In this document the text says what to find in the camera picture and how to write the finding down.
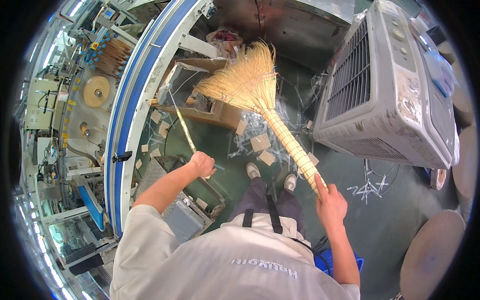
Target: air cooler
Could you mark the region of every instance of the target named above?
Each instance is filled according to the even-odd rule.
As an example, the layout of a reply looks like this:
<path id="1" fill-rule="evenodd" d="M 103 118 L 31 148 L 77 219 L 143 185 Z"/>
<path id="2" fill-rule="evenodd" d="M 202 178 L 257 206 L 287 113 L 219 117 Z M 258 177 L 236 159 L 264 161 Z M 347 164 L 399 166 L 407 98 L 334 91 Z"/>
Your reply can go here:
<path id="1" fill-rule="evenodd" d="M 454 156 L 451 98 L 432 81 L 400 7 L 375 0 L 329 74 L 312 138 L 339 152 L 449 169 Z"/>

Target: sneaker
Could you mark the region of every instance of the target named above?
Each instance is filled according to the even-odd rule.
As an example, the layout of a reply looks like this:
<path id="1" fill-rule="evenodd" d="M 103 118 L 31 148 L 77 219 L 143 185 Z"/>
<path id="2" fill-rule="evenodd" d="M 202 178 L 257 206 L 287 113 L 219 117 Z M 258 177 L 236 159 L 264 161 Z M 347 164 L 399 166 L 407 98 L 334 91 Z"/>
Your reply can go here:
<path id="1" fill-rule="evenodd" d="M 285 178 L 284 188 L 291 190 L 293 192 L 296 186 L 297 186 L 297 176 L 295 176 L 295 174 L 288 174 L 287 178 Z"/>
<path id="2" fill-rule="evenodd" d="M 254 163 L 247 164 L 247 175 L 250 177 L 250 180 L 254 179 L 255 177 L 261 177 L 260 171 Z"/>

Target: white t-shirt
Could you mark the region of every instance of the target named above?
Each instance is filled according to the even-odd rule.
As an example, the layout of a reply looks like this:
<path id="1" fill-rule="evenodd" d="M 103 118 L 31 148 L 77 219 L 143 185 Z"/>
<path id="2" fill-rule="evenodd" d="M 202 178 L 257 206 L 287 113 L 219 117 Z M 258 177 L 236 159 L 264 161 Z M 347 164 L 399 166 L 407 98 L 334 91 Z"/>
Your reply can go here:
<path id="1" fill-rule="evenodd" d="M 112 299 L 335 299 L 359 300 L 355 284 L 338 284 L 315 267 L 297 238 L 297 222 L 280 217 L 273 232 L 268 214 L 243 214 L 219 229 L 179 245 L 158 211 L 134 207 L 117 248 Z"/>

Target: straw broom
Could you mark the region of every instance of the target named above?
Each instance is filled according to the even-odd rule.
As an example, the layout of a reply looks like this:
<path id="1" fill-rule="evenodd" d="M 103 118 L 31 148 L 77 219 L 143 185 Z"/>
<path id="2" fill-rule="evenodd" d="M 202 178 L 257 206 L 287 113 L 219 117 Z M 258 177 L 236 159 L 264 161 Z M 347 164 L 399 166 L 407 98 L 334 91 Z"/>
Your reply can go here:
<path id="1" fill-rule="evenodd" d="M 312 190 L 319 195 L 314 178 L 315 173 L 318 174 L 317 169 L 275 111 L 274 63 L 275 48 L 271 53 L 266 43 L 253 42 L 253 47 L 246 53 L 239 52 L 234 64 L 216 71 L 213 76 L 199 82 L 195 89 L 205 96 L 262 115 L 302 170 Z"/>

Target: dark pants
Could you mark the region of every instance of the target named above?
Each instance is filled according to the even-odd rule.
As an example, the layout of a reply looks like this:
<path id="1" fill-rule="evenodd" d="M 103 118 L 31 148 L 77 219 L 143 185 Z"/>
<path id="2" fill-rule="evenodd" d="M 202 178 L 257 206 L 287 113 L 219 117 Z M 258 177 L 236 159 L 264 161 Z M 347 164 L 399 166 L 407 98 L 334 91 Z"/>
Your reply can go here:
<path id="1" fill-rule="evenodd" d="M 305 238 L 303 212 L 292 191 L 283 189 L 275 206 L 279 216 L 289 217 L 297 221 L 297 231 Z M 228 222 L 231 222 L 236 216 L 245 213 L 245 210 L 249 208 L 253 209 L 254 213 L 269 213 L 266 202 L 266 184 L 260 177 L 252 179 L 240 201 L 235 205 Z"/>

